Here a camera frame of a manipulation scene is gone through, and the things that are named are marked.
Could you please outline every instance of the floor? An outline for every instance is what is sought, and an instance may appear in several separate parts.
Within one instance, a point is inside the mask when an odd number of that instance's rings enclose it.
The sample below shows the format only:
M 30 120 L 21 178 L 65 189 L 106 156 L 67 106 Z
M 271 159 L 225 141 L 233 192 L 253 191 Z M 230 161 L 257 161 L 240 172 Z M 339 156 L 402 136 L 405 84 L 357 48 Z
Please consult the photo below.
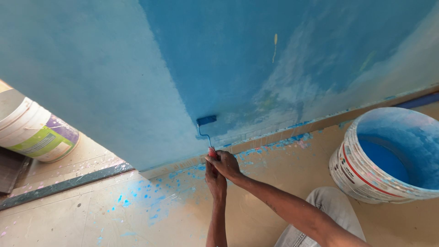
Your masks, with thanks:
M 416 110 L 439 119 L 439 103 Z M 239 153 L 241 170 L 301 198 L 320 186 L 335 187 L 329 157 L 348 125 Z M 127 172 L 1 211 L 0 246 L 204 246 L 212 210 L 204 172 L 201 165 L 150 181 Z M 372 246 L 439 246 L 439 198 L 350 202 Z M 229 183 L 229 246 L 273 246 L 286 226 L 264 203 Z
M 30 167 L 17 180 L 9 197 L 124 163 L 122 159 L 85 134 L 80 133 L 80 135 L 81 138 L 75 149 L 65 158 L 53 163 L 33 160 Z

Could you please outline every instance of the blue paint roller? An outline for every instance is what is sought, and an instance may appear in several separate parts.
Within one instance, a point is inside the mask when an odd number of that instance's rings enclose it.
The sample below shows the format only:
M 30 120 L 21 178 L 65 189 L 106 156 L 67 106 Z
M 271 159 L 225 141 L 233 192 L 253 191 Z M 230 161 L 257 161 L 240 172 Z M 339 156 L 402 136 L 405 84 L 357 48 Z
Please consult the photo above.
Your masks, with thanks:
M 209 124 L 209 123 L 213 123 L 216 121 L 216 116 L 207 116 L 207 117 L 202 117 L 196 120 L 197 121 L 197 128 L 198 128 L 198 134 L 200 134 L 200 136 L 207 136 L 207 139 L 209 140 L 209 153 L 208 155 L 212 158 L 215 158 L 218 160 L 218 157 L 216 156 L 216 152 L 215 152 L 215 148 L 212 147 L 212 143 L 210 142 L 210 136 L 208 134 L 201 134 L 200 132 L 200 126 L 204 125 L 204 124 Z M 212 172 L 217 175 L 218 171 L 215 168 L 215 166 L 212 165 Z
M 212 143 L 210 142 L 210 136 L 208 134 L 201 134 L 200 126 L 215 122 L 216 116 L 213 115 L 213 116 L 202 117 L 197 119 L 196 121 L 197 121 L 198 134 L 200 134 L 200 136 L 207 136 L 207 139 L 209 140 L 209 147 L 212 147 Z

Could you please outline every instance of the roller handle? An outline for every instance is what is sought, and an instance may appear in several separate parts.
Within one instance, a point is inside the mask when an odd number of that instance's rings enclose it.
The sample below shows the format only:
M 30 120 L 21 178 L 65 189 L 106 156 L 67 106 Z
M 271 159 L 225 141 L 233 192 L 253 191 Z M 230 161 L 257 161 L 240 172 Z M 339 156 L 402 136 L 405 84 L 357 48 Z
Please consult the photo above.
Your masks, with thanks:
M 219 159 L 218 159 L 218 156 L 216 155 L 216 152 L 215 152 L 215 148 L 214 148 L 214 147 L 209 147 L 209 153 L 208 153 L 208 155 L 209 155 L 210 157 L 216 159 L 216 160 L 219 160 Z M 215 166 L 214 166 L 213 164 L 210 164 L 210 165 L 212 165 L 212 172 L 213 172 L 213 174 L 218 175 L 218 170 L 215 168 Z

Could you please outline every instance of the jeans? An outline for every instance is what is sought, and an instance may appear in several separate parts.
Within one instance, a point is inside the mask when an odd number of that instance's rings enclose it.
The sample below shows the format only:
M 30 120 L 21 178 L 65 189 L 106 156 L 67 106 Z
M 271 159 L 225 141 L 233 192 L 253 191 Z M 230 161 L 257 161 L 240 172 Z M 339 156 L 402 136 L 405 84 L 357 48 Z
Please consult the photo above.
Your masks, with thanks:
M 325 212 L 342 228 L 366 241 L 363 230 L 347 196 L 334 187 L 320 187 L 313 190 L 307 202 Z M 307 235 L 289 225 L 277 240 L 274 247 L 319 247 L 320 245 Z

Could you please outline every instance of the wrist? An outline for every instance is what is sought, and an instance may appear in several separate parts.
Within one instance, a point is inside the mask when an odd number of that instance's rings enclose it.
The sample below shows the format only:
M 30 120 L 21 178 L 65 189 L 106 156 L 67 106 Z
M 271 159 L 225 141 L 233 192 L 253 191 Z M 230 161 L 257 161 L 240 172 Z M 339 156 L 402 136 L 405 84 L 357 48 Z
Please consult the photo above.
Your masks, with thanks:
M 244 174 L 242 174 L 242 173 L 240 172 L 240 173 L 237 173 L 237 174 L 232 175 L 232 176 L 229 178 L 229 180 L 230 180 L 232 183 L 238 185 L 241 181 L 245 180 L 246 178 L 247 178 L 247 176 L 245 176 Z
M 213 198 L 213 206 L 226 206 L 226 195 L 216 196 Z

